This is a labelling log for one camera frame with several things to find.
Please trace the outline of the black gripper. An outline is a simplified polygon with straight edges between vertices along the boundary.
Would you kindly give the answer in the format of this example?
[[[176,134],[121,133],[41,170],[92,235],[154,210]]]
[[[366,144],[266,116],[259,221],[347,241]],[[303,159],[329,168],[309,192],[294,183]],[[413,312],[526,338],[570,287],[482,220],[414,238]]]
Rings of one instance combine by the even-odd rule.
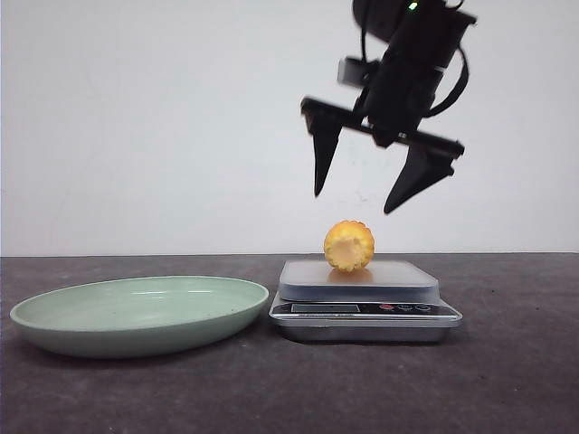
[[[377,146],[388,147],[396,142],[410,147],[403,169],[386,198],[385,214],[452,176],[452,161],[464,153],[464,146],[418,130],[423,119],[444,111],[465,88],[465,76],[461,75],[448,98],[433,107],[434,91],[441,77],[437,70],[417,78],[395,71],[376,71],[352,109],[304,98],[300,109],[313,138],[314,195],[318,197],[322,192],[340,132],[345,127],[371,135]]]

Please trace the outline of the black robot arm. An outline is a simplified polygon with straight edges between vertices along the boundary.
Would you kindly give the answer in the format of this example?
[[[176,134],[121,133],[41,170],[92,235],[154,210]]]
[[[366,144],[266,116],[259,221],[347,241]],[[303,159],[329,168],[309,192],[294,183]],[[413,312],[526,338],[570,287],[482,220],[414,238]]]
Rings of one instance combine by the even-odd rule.
[[[360,41],[373,35],[387,45],[379,60],[365,55],[346,57],[338,64],[340,83],[361,90],[354,107],[341,108],[304,98],[300,111],[313,138],[314,194],[323,189],[337,149],[340,132],[350,128],[370,135],[377,146],[393,143],[408,147],[402,172],[389,193],[384,213],[390,213],[416,194],[453,175],[452,163],[463,145],[419,131],[432,118],[453,105],[465,90],[469,64],[440,103],[435,94],[454,54],[463,55],[460,42],[477,22],[458,5],[444,1],[355,1],[353,16],[361,29]]]

